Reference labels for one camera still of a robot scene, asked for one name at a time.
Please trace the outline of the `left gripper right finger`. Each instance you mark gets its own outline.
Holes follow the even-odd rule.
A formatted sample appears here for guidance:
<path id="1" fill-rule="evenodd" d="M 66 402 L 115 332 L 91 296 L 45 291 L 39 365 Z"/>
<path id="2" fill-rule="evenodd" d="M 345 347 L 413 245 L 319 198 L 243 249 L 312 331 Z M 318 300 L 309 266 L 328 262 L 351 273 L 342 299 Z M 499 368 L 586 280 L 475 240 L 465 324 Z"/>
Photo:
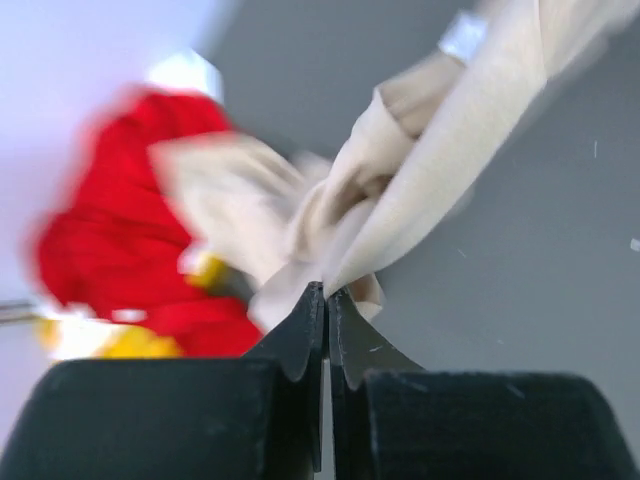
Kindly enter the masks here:
<path id="1" fill-rule="evenodd" d="M 339 479 L 635 479 L 595 385 L 570 374 L 433 372 L 393 346 L 350 295 L 327 303 Z"/>

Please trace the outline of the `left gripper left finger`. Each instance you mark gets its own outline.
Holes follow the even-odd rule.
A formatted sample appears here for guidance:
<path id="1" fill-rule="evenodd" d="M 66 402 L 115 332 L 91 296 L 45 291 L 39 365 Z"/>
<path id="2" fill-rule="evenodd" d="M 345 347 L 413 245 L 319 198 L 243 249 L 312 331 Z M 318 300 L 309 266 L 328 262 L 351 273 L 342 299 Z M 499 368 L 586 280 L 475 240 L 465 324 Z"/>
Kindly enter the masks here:
<path id="1" fill-rule="evenodd" d="M 37 383 L 5 479 L 310 479 L 321 467 L 324 298 L 239 358 L 73 360 Z"/>

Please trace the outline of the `beige t shirt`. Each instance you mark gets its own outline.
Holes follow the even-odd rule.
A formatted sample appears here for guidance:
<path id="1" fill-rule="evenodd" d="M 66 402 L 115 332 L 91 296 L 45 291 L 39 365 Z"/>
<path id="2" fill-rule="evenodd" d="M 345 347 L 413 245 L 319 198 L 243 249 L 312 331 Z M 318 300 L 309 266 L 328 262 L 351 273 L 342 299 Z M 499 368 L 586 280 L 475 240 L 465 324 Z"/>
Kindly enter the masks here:
<path id="1" fill-rule="evenodd" d="M 383 301 L 376 273 L 459 210 L 546 86 L 638 13 L 635 1 L 485 1 L 374 89 L 333 161 L 288 161 L 244 133 L 161 142 L 151 160 L 205 252 L 245 274 L 261 331 L 312 281 L 347 288 L 371 319 Z"/>

